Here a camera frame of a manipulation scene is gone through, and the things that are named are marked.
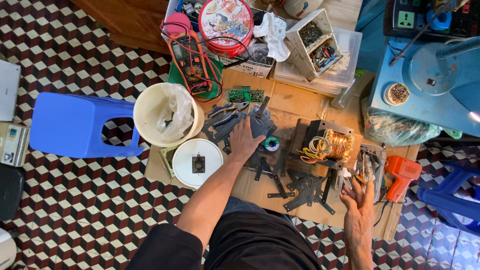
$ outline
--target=rag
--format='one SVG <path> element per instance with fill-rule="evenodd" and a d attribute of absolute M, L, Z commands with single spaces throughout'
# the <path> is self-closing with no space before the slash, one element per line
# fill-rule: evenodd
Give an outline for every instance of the rag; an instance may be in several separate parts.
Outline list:
<path fill-rule="evenodd" d="M 285 61 L 290 55 L 283 39 L 285 38 L 285 29 L 287 24 L 278 18 L 272 12 L 265 13 L 262 24 L 253 28 L 254 37 L 265 37 L 268 45 L 268 57 L 272 57 L 278 62 Z"/>

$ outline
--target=white round lid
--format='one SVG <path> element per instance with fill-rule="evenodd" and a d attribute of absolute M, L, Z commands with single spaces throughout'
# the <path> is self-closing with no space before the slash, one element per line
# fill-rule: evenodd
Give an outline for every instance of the white round lid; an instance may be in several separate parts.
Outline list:
<path fill-rule="evenodd" d="M 192 158 L 205 157 L 205 172 L 193 173 Z M 209 140 L 192 139 L 179 146 L 173 155 L 172 167 L 177 179 L 187 186 L 200 186 L 223 164 L 222 152 Z"/>

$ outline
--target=checkered floor tile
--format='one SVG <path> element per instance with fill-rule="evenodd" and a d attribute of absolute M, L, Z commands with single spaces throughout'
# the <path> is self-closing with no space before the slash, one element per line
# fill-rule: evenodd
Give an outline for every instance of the checkered floor tile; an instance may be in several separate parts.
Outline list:
<path fill-rule="evenodd" d="M 168 78 L 171 57 L 108 40 L 107 30 L 65 0 L 0 0 L 0 59 L 22 68 L 14 121 L 30 125 L 40 92 L 112 97 L 135 102 Z M 130 118 L 108 121 L 104 141 L 128 145 Z M 129 158 L 71 159 L 30 149 L 17 216 L 0 223 L 17 230 L 16 266 L 29 269 L 123 269 L 149 230 L 175 224 L 193 191 L 144 177 L 150 145 Z M 442 164 L 478 167 L 477 147 L 422 146 L 424 173 L 413 181 L 392 242 L 372 240 L 376 269 L 479 269 L 478 237 L 443 225 L 416 198 L 448 175 Z M 459 196 L 472 195 L 465 184 Z M 343 230 L 293 217 L 324 269 L 348 269 Z M 202 259 L 208 256 L 208 247 Z"/>

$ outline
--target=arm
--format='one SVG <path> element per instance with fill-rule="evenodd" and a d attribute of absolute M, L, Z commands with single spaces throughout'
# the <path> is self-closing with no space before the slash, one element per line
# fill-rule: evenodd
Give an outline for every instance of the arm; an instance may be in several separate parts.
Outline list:
<path fill-rule="evenodd" d="M 367 182 L 364 194 L 357 180 L 353 180 L 352 188 L 353 191 L 345 185 L 346 194 L 340 194 L 340 199 L 347 207 L 344 227 L 348 260 L 353 270 L 371 270 L 374 186 L 372 181 Z"/>
<path fill-rule="evenodd" d="M 264 135 L 252 138 L 250 118 L 242 119 L 230 133 L 232 153 L 227 161 L 203 183 L 183 208 L 177 227 L 197 236 L 204 250 L 227 205 L 237 175 L 263 140 Z"/>

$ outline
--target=work surface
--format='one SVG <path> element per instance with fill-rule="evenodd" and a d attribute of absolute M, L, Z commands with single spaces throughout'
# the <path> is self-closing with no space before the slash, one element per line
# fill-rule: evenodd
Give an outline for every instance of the work surface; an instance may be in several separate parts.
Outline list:
<path fill-rule="evenodd" d="M 391 38 L 390 45 L 395 48 L 403 48 L 410 40 L 406 38 Z M 421 45 L 426 44 L 416 41 L 406 51 L 407 58 L 412 51 L 417 50 Z M 388 66 L 393 59 L 392 50 L 385 45 L 382 66 L 377 72 L 378 76 L 373 84 L 374 94 L 370 96 L 371 107 L 404 116 L 410 119 L 438 125 L 441 127 L 463 131 L 466 134 L 480 136 L 480 124 L 469 114 L 450 93 L 440 96 L 419 97 L 413 93 L 400 106 L 390 106 L 383 100 L 383 91 L 393 83 L 402 83 L 402 67 L 405 59 L 399 59 L 393 66 Z"/>
<path fill-rule="evenodd" d="M 298 118 L 304 118 L 308 120 L 319 119 L 319 116 L 323 114 L 329 101 L 329 98 L 315 93 L 304 91 L 292 86 L 275 83 L 266 79 L 253 77 L 236 71 L 225 70 L 223 79 L 224 98 L 221 102 L 219 102 L 219 104 L 227 103 L 229 88 L 239 89 L 241 86 L 250 86 L 252 89 L 263 89 L 265 90 L 265 96 L 271 97 L 267 109 L 271 112 L 271 119 L 278 126 L 278 129 L 273 133 L 273 135 L 280 139 L 280 147 L 288 148 L 288 145 L 286 144 L 290 143 L 290 136 L 295 129 Z M 207 114 L 211 111 L 212 105 L 205 104 L 202 105 L 202 107 L 204 112 Z M 354 133 L 360 134 L 361 122 L 363 120 L 360 114 L 359 98 L 354 97 L 347 108 L 342 111 L 329 109 L 325 119 L 339 125 L 353 128 Z M 198 137 L 206 138 L 203 133 L 200 133 Z M 367 139 L 364 139 L 363 143 L 379 144 L 378 142 L 369 141 Z M 168 174 L 164 170 L 160 160 L 160 156 L 158 154 L 159 150 L 159 147 L 152 146 L 145 176 L 147 178 L 156 179 L 168 184 L 183 186 L 175 177 L 172 180 L 169 179 Z M 397 154 L 414 160 L 417 152 L 418 146 L 396 147 L 395 151 L 389 154 Z M 267 160 L 271 166 L 276 161 L 275 158 L 270 158 Z M 313 167 L 314 169 L 312 169 L 312 173 L 315 170 L 318 171 L 323 166 L 318 165 L 315 167 Z M 287 168 L 298 169 L 292 167 L 292 164 L 289 162 L 287 162 Z M 242 170 L 233 187 L 232 196 L 251 201 L 262 208 L 286 213 L 283 208 L 283 204 L 293 198 L 267 198 L 267 193 L 277 192 L 273 181 L 267 175 L 262 175 L 260 181 L 257 182 L 254 180 L 254 175 L 255 173 L 252 171 Z M 286 184 L 290 183 L 290 178 L 288 176 L 281 177 L 281 181 L 285 186 Z M 346 213 L 345 206 L 333 191 L 331 191 L 331 195 L 329 195 L 327 203 L 336 211 L 335 215 L 330 215 L 318 203 L 314 203 L 312 207 L 303 205 L 298 209 L 289 212 L 289 214 L 296 215 L 302 219 L 343 228 L 343 220 Z M 383 204 L 379 204 L 375 207 L 377 218 L 380 216 L 382 206 Z M 401 205 L 395 205 L 393 209 L 391 205 L 386 207 L 382 221 L 380 221 L 380 223 L 374 228 L 374 236 L 382 237 L 384 239 L 392 239 L 395 234 L 400 212 Z"/>

